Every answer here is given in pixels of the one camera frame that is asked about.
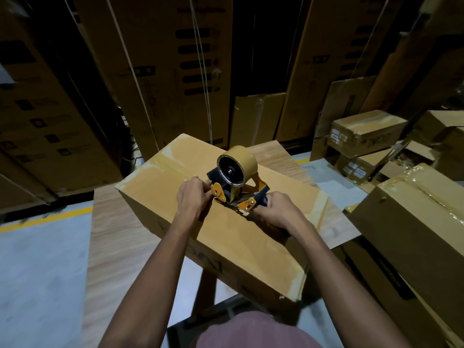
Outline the person's left forearm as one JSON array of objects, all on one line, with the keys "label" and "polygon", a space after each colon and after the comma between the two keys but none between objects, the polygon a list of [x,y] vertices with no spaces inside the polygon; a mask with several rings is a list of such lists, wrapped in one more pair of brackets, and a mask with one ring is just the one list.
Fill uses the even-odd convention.
[{"label": "person's left forearm", "polygon": [[193,214],[178,214],[115,311],[98,348],[160,348],[174,304]]}]

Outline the wooden table leg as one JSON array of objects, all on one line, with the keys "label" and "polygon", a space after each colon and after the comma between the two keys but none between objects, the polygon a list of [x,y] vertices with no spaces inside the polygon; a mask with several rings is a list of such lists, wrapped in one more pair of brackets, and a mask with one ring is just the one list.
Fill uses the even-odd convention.
[{"label": "wooden table leg", "polygon": [[202,316],[215,304],[217,277],[206,269],[202,270],[191,317]]}]

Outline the tall plain cardboard carton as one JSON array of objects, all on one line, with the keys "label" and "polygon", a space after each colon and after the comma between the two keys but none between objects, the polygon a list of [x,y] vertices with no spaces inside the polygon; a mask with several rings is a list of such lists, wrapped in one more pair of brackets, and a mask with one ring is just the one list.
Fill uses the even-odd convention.
[{"label": "tall plain cardboard carton", "polygon": [[360,113],[413,120],[464,82],[464,0],[424,0],[411,31],[377,75]]}]

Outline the person's right hand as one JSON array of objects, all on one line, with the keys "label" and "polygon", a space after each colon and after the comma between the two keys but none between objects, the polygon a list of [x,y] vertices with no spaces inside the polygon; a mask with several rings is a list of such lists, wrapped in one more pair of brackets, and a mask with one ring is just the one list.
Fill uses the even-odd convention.
[{"label": "person's right hand", "polygon": [[302,235],[303,231],[312,229],[312,224],[287,194],[276,191],[268,193],[266,197],[267,203],[270,203],[273,209],[273,216],[257,216],[262,221],[271,226],[287,230],[295,238]]}]

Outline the plain cardboard box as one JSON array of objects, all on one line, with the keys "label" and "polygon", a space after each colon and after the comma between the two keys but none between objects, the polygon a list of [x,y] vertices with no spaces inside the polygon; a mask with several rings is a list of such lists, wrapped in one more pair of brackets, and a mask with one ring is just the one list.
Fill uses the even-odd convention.
[{"label": "plain cardboard box", "polygon": [[464,181],[464,110],[429,110],[414,124],[412,140],[438,152],[432,166],[453,181]]}]

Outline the leaning cardboard sheet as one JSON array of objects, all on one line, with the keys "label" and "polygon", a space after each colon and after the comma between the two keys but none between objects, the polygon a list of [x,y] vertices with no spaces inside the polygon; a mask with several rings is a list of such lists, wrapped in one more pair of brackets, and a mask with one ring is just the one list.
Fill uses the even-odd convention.
[{"label": "leaning cardboard sheet", "polygon": [[310,162],[325,158],[333,121],[358,114],[375,80],[372,75],[332,82],[316,122]]}]

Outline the person's pink shirt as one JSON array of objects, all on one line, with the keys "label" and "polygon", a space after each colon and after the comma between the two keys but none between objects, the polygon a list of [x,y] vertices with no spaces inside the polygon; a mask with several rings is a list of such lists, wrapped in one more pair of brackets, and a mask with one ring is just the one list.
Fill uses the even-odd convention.
[{"label": "person's pink shirt", "polygon": [[261,311],[240,313],[202,332],[190,348],[323,348],[295,326],[277,322]]}]

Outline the person's left hand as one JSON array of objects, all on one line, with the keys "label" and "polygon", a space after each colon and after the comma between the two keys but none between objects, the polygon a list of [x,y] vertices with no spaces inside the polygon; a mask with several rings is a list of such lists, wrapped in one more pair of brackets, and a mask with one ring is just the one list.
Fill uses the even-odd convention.
[{"label": "person's left hand", "polygon": [[200,191],[202,188],[211,188],[212,190],[212,182],[210,180],[203,181],[196,175],[183,181],[176,196],[177,212],[173,219],[174,225],[189,229],[201,219],[202,214],[206,213],[213,198],[209,202],[201,202]]}]

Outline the open labelled cardboard box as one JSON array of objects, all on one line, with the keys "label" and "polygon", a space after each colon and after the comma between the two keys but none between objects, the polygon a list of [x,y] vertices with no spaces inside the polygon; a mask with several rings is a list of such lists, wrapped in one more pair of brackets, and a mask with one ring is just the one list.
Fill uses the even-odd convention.
[{"label": "open labelled cardboard box", "polygon": [[340,155],[334,169],[357,185],[401,175],[420,163],[433,165],[440,153],[413,140],[367,155],[348,158]]}]

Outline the large glossy taped cardboard box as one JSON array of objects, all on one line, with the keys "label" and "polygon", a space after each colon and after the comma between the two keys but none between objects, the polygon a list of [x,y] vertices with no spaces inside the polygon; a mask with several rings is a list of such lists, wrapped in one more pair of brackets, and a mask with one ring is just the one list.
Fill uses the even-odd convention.
[{"label": "large glossy taped cardboard box", "polygon": [[464,187],[421,163],[377,185],[349,219],[464,341]]}]

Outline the large cardboard box black print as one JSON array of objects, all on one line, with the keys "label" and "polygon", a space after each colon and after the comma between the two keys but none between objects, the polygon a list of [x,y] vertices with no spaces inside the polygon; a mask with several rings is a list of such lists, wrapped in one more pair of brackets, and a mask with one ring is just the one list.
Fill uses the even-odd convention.
[{"label": "large cardboard box black print", "polygon": [[464,339],[451,330],[366,238],[357,237],[332,251],[413,348],[464,348]]}]

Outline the small labelled cardboard box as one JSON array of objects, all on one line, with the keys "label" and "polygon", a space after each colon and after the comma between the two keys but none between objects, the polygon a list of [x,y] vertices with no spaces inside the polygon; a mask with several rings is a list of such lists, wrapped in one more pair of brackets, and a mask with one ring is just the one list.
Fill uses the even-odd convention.
[{"label": "small labelled cardboard box", "polygon": [[390,113],[373,110],[333,121],[327,145],[347,158],[354,158],[393,146],[408,121]]}]

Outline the brown packing tape roll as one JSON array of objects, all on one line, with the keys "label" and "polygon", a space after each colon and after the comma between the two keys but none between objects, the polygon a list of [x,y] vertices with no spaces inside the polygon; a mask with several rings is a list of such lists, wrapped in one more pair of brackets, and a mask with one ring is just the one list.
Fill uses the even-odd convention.
[{"label": "brown packing tape roll", "polygon": [[258,173],[258,162],[251,150],[234,146],[217,158],[219,174],[233,187],[243,187]]}]

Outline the tall printed cardboard carton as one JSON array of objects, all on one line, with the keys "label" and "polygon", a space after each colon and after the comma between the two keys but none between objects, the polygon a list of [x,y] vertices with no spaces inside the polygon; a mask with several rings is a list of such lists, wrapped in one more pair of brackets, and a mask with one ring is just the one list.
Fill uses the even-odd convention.
[{"label": "tall printed cardboard carton", "polygon": [[313,137],[332,82],[366,74],[404,0],[311,0],[275,139]]},{"label": "tall printed cardboard carton", "polygon": [[0,213],[120,181],[125,133],[66,0],[0,0]]},{"label": "tall printed cardboard carton", "polygon": [[233,0],[73,0],[145,160],[180,134],[225,149]]}]

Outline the orange black tape dispenser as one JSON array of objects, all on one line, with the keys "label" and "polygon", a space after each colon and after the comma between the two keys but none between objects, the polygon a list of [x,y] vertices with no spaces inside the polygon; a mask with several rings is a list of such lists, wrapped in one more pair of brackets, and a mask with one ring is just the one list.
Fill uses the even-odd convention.
[{"label": "orange black tape dispenser", "polygon": [[216,167],[207,174],[212,195],[219,203],[247,216],[256,206],[268,205],[270,187],[258,173],[246,176],[240,167]]}]

